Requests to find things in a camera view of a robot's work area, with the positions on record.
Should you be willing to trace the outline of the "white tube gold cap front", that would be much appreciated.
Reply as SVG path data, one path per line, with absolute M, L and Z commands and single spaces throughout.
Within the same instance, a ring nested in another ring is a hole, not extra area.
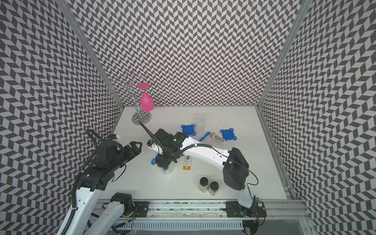
M 190 170 L 191 164 L 192 164 L 191 156 L 185 156 L 184 164 L 183 164 L 183 170 Z

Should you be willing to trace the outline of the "tall clear container back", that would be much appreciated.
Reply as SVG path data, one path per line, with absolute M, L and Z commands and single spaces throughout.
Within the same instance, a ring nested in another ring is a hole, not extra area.
M 194 117 L 195 132 L 197 136 L 205 134 L 206 117 L 201 114 L 196 114 Z

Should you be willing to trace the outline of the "blue toothbrush case back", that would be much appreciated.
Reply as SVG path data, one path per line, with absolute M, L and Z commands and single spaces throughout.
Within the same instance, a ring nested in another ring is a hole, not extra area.
M 206 132 L 200 139 L 199 141 L 202 142 L 207 136 L 209 136 L 211 134 L 210 131 Z

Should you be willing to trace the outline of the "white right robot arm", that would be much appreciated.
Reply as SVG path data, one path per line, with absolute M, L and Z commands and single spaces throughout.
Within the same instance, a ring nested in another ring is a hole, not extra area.
M 193 137 L 177 132 L 175 135 L 159 129 L 155 134 L 147 131 L 150 139 L 148 147 L 157 152 L 154 164 L 162 169 L 183 156 L 190 156 L 209 163 L 218 168 L 223 174 L 225 185 L 239 192 L 238 208 L 246 217 L 267 217 L 264 203 L 251 193 L 251 183 L 248 177 L 252 174 L 249 164 L 241 151 L 235 147 L 225 150 L 203 144 Z

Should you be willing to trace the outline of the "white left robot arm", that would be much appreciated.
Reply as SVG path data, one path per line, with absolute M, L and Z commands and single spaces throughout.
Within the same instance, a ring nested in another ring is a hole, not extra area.
M 58 230 L 59 235 L 105 235 L 115 222 L 125 216 L 132 221 L 137 213 L 132 196 L 116 193 L 112 196 L 105 211 L 88 228 L 93 209 L 101 198 L 109 182 L 114 180 L 114 173 L 119 168 L 138 156 L 142 151 L 141 142 L 130 142 L 122 146 L 114 140 L 99 144 L 85 169 L 79 172 L 73 184 L 72 204 Z

